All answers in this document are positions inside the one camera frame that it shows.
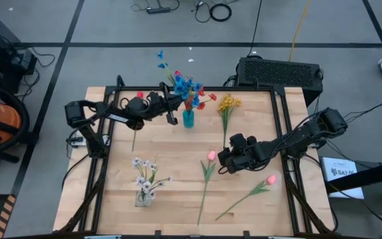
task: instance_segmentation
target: yellow cable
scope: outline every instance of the yellow cable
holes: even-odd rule
[[[300,30],[300,26],[302,25],[303,20],[304,20],[304,18],[305,18],[305,16],[306,16],[306,13],[307,13],[307,11],[308,11],[308,7],[309,7],[309,4],[310,4],[310,1],[311,1],[311,0],[308,0],[308,1],[306,2],[306,5],[304,6],[304,10],[303,10],[302,17],[300,18],[300,22],[298,23],[296,33],[294,34],[294,38],[293,38],[293,40],[292,40],[292,45],[291,45],[290,57],[288,58],[288,61],[289,61],[289,62],[291,61],[292,52],[293,52],[293,50],[294,50],[294,44],[296,44],[296,38],[297,38],[298,32],[299,32],[299,30]]]

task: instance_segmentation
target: teal vase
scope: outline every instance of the teal vase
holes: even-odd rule
[[[184,126],[187,129],[194,127],[194,112],[192,110],[184,110],[182,113],[184,118]]]

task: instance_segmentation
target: red tulip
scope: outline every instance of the red tulip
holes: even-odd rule
[[[197,107],[197,110],[203,110],[204,107],[206,107],[206,103],[202,102],[200,105]]]

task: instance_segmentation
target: black hose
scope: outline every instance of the black hose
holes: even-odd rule
[[[30,125],[29,113],[27,112],[25,105],[13,94],[0,88],[0,99],[7,105],[13,107],[21,117],[21,125],[19,131],[12,138],[0,145],[0,153],[11,148],[19,142],[20,138],[27,133]]]

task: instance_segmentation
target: flower bouquet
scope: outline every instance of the flower bouquet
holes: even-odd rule
[[[169,176],[166,179],[155,181],[159,167],[149,160],[143,161],[136,157],[132,160],[132,167],[138,169],[140,174],[135,181],[140,187],[135,198],[135,206],[150,206],[156,198],[155,189],[164,186],[167,181],[173,180],[172,176]]]
[[[163,50],[158,53],[158,58],[163,60]],[[182,113],[184,119],[184,126],[186,128],[194,127],[194,112],[193,109],[203,110],[206,107],[206,102],[210,100],[216,100],[215,94],[209,94],[208,100],[201,101],[200,97],[205,96],[203,84],[199,82],[194,82],[192,77],[186,77],[184,79],[180,71],[175,71],[173,74],[168,67],[166,62],[162,62],[158,65],[159,68],[164,69],[164,73],[168,80],[174,86],[174,93],[176,95],[182,96],[185,101],[185,111]]]

